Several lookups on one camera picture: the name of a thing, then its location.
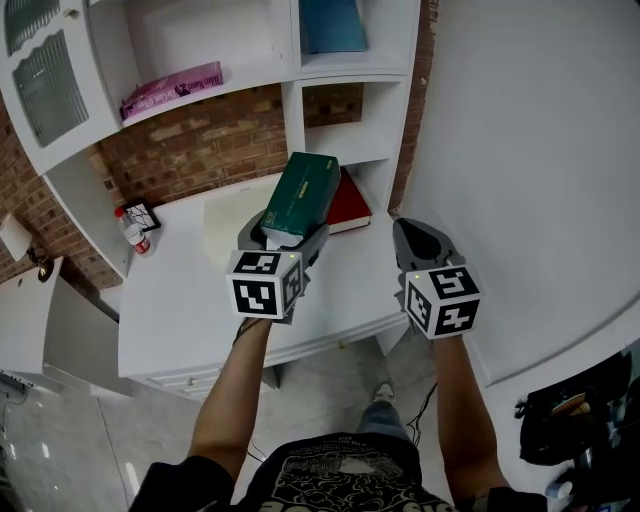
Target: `jeans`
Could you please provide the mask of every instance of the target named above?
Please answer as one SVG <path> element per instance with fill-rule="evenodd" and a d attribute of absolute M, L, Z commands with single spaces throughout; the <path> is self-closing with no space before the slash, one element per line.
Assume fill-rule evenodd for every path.
<path fill-rule="evenodd" d="M 372 402 L 362 413 L 357 434 L 384 434 L 411 442 L 400 417 L 389 402 Z"/>

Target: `glass cabinet door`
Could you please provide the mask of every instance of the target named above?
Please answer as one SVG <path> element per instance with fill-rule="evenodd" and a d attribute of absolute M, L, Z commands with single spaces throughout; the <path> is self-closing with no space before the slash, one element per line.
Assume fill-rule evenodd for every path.
<path fill-rule="evenodd" d="M 43 174 L 120 129 L 102 80 L 86 0 L 0 0 L 0 87 Z"/>
<path fill-rule="evenodd" d="M 9 55 L 45 27 L 60 12 L 60 0 L 7 0 L 4 6 L 5 38 Z"/>
<path fill-rule="evenodd" d="M 13 77 L 25 115 L 42 147 L 89 119 L 63 31 L 47 37 L 20 63 Z"/>

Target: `white wall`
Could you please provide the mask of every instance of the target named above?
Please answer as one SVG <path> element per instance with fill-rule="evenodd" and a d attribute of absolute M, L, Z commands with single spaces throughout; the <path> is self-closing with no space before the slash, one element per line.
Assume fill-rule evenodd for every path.
<path fill-rule="evenodd" d="M 490 381 L 640 291 L 639 134 L 635 0 L 442 0 L 403 213 L 477 268 Z"/>

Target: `person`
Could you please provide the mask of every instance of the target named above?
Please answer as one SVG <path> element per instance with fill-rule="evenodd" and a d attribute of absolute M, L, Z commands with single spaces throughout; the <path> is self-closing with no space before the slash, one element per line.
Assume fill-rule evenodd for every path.
<path fill-rule="evenodd" d="M 228 510 L 253 434 L 271 321 L 247 319 L 196 420 L 187 458 L 154 463 L 131 512 Z M 546 510 L 546 499 L 513 491 L 500 470 L 496 436 L 460 336 L 434 343 L 438 436 L 460 511 Z M 277 449 L 256 471 L 238 510 L 356 512 L 453 510 L 421 486 L 418 449 L 399 422 L 393 391 L 380 386 L 355 434 Z"/>

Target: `red book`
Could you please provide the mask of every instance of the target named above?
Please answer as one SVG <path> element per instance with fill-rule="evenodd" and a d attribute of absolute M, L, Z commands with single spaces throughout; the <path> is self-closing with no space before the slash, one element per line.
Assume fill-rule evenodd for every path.
<path fill-rule="evenodd" d="M 349 172 L 341 167 L 340 185 L 327 216 L 329 234 L 367 226 L 370 222 L 371 210 Z"/>

